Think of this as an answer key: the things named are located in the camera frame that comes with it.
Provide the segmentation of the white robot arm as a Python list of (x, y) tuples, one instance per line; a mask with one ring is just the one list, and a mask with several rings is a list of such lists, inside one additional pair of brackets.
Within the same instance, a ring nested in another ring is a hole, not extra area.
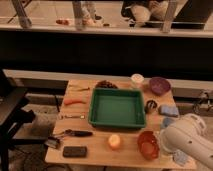
[(200, 116), (186, 114), (160, 131), (161, 149), (167, 154), (181, 150), (213, 170), (213, 142), (203, 137), (206, 128)]

